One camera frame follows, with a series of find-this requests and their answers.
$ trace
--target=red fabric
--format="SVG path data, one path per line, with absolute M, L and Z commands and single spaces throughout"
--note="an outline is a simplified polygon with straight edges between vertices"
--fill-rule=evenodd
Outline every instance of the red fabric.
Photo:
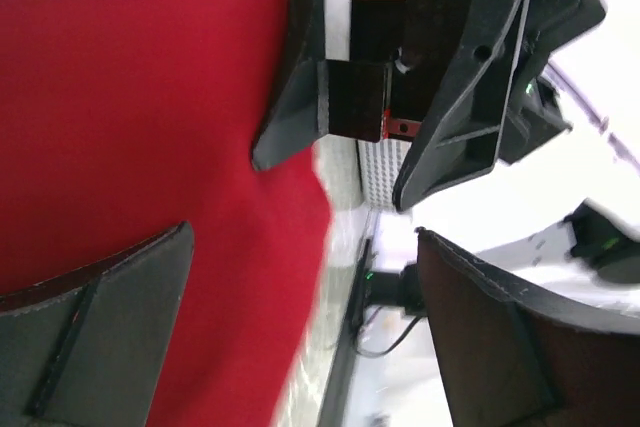
M 265 173 L 285 0 L 0 0 L 0 291 L 181 220 L 196 249 L 149 424 L 267 426 L 329 208 L 306 151 Z

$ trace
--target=red cloth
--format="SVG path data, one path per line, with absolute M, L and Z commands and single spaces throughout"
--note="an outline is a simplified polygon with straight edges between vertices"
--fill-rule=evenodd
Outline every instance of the red cloth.
M 329 222 L 311 152 L 249 161 L 285 7 L 0 0 L 0 291 L 194 226 L 152 427 L 266 427 L 310 313 Z

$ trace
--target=screw hole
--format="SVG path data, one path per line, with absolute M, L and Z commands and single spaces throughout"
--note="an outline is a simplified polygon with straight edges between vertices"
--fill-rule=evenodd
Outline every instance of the screw hole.
M 473 51 L 473 56 L 479 62 L 486 62 L 491 58 L 491 47 L 488 45 L 476 47 L 476 50 Z

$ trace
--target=cable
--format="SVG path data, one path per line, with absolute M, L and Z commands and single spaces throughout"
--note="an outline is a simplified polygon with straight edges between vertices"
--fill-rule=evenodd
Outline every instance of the cable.
M 358 341 L 359 341 L 359 336 L 355 335 L 354 339 L 353 339 L 353 348 L 355 349 L 356 353 L 362 357 L 366 357 L 368 359 L 379 359 L 381 357 L 384 357 L 385 355 L 390 354 L 391 352 L 393 352 L 396 347 L 398 347 L 403 341 L 404 339 L 407 338 L 407 336 L 409 335 L 409 333 L 413 330 L 413 328 L 418 325 L 418 322 L 420 322 L 424 317 L 415 317 L 407 326 L 406 329 L 404 329 L 404 332 L 402 332 L 402 334 L 400 334 L 400 337 L 398 337 L 396 339 L 396 341 L 391 344 L 391 346 L 387 349 L 384 350 L 382 352 L 368 352 L 366 350 L 362 350 L 360 349 L 360 347 L 358 346 Z

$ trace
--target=black cable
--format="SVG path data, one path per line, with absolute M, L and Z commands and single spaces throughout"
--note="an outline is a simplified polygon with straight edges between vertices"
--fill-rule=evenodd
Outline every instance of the black cable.
M 409 333 L 413 330 L 413 328 L 418 325 L 418 322 L 420 322 L 424 317 L 415 317 L 407 326 L 406 329 L 404 329 L 404 332 L 402 332 L 402 334 L 400 334 L 400 337 L 398 337 L 396 339 L 396 341 L 391 344 L 391 346 L 382 351 L 382 352 L 368 352 L 366 350 L 362 350 L 360 349 L 360 347 L 358 346 L 358 341 L 359 341 L 359 335 L 355 335 L 354 339 L 353 339 L 353 348 L 355 349 L 356 353 L 362 357 L 366 357 L 368 359 L 379 359 L 381 357 L 384 357 L 385 355 L 390 354 L 391 352 L 393 352 L 396 347 L 398 347 L 403 341 L 404 339 L 407 338 L 407 336 L 409 335 Z

